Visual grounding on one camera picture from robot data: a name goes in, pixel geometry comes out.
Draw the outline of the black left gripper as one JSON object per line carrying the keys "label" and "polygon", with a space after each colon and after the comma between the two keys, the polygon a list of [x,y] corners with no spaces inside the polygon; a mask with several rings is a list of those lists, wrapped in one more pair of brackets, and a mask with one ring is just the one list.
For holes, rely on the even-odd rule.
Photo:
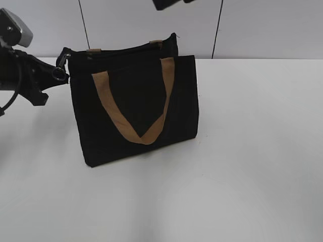
{"label": "black left gripper", "polygon": [[21,95],[34,106],[44,106],[48,95],[43,90],[68,83],[66,63],[70,51],[62,51],[51,65],[23,51],[1,48],[1,90],[13,91],[10,106]]}

